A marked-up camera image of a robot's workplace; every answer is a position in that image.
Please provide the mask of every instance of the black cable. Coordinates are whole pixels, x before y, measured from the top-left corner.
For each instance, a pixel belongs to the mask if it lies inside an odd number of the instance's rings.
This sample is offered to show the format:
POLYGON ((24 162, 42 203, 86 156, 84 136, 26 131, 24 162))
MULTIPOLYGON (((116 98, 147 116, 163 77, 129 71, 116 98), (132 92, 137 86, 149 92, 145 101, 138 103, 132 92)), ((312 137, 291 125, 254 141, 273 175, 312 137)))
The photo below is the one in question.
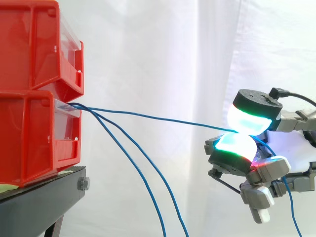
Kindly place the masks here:
POLYGON ((300 94, 296 94, 296 93, 290 92, 290 93, 288 94, 288 96, 292 96, 292 97, 296 97, 296 98, 305 100, 306 102, 308 102, 308 103, 310 103, 310 104, 312 104, 312 105, 314 105, 314 106, 316 107, 316 102, 313 101, 313 100, 311 100, 310 98, 307 98, 307 97, 304 96, 304 95, 300 95, 300 94))
POLYGON ((238 189, 235 189, 232 185, 226 183, 225 181, 221 180, 220 178, 216 177, 215 175, 210 174, 210 172, 208 173, 208 175, 211 176, 216 181, 220 182, 221 184, 225 185, 227 188, 233 190, 234 192, 236 192, 238 194, 241 193, 241 191, 239 191, 238 189))

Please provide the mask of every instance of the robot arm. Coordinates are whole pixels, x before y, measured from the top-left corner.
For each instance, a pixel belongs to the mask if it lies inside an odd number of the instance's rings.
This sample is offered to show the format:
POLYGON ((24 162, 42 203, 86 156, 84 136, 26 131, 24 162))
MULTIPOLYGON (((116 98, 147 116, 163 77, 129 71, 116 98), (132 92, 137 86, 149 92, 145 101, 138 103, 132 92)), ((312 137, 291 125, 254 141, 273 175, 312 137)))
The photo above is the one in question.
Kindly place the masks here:
MULTIPOLYGON (((233 105, 235 110, 270 119, 269 127, 265 128, 267 130, 278 132, 302 130, 305 138, 316 147, 316 110, 296 112, 282 110, 282 104, 277 99, 289 95, 290 92, 277 88, 273 88, 269 95, 259 91, 240 90, 233 105)), ((248 118, 240 119, 240 124, 242 123, 252 124, 248 118)), ((266 133, 262 133, 259 137, 267 142, 265 135, 266 133)), ((263 146, 257 144, 256 159, 249 167, 244 159, 239 158, 239 162, 236 162, 238 158, 235 157, 232 161, 233 159, 230 159, 226 153, 219 152, 216 144, 220 140, 221 137, 216 137, 205 142, 205 152, 210 155, 209 162, 213 165, 213 169, 208 174, 240 194, 244 204, 249 205, 256 223, 268 222, 270 220, 268 208, 275 203, 273 198, 286 194, 287 188, 283 180, 280 180, 281 177, 287 180, 291 191, 315 190, 316 162, 311 162, 309 170, 304 173, 289 173, 291 166, 285 157, 271 157, 263 146), (246 177, 246 181, 240 185, 240 191, 220 180, 223 173, 246 177)))

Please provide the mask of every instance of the black gripper cap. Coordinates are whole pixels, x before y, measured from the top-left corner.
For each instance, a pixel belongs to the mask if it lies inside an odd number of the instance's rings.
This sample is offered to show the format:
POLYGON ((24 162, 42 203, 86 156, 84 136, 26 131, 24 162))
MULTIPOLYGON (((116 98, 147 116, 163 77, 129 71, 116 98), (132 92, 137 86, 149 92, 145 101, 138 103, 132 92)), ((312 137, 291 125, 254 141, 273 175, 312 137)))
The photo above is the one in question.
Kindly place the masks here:
POLYGON ((264 92, 241 89, 233 105, 248 114, 275 120, 283 105, 264 92))

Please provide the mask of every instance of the black metal stand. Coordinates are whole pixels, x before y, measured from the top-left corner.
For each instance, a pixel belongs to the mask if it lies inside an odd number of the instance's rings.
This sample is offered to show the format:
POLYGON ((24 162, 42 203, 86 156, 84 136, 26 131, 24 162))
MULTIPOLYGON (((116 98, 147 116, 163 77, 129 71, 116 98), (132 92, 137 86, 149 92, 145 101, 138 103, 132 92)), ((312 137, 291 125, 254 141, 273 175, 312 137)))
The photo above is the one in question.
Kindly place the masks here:
POLYGON ((59 237, 63 219, 64 219, 64 215, 46 230, 44 237, 59 237))
POLYGON ((0 237, 58 237, 63 215, 85 193, 85 167, 0 194, 0 237))

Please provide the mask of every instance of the red plastic bin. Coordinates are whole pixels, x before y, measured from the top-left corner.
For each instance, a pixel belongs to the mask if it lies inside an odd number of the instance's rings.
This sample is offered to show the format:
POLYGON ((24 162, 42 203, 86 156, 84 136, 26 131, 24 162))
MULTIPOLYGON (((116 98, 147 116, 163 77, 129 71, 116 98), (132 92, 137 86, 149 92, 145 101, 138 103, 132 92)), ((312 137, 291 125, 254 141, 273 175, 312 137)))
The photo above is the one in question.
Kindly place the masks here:
POLYGON ((0 184, 23 187, 80 162, 81 111, 49 91, 0 91, 0 184))
POLYGON ((0 89, 83 95, 83 44, 54 0, 0 0, 0 89))

